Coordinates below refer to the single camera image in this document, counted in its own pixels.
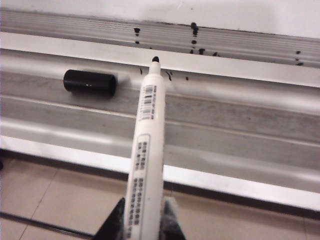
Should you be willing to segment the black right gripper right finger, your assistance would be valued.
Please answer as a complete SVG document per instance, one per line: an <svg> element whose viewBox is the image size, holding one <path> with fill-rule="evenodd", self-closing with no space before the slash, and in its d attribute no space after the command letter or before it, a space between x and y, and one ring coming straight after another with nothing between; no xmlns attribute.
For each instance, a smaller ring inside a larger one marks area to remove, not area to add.
<svg viewBox="0 0 320 240"><path fill-rule="evenodd" d="M186 240L178 220L178 203L174 197L164 197L161 216L162 240Z"/></svg>

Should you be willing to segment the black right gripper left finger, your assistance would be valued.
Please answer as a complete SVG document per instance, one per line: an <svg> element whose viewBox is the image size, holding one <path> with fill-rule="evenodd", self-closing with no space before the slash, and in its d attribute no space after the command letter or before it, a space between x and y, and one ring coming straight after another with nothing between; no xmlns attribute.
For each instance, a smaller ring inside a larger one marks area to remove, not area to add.
<svg viewBox="0 0 320 240"><path fill-rule="evenodd" d="M95 240L122 240L124 231L125 198L115 205L107 219L94 235Z"/></svg>

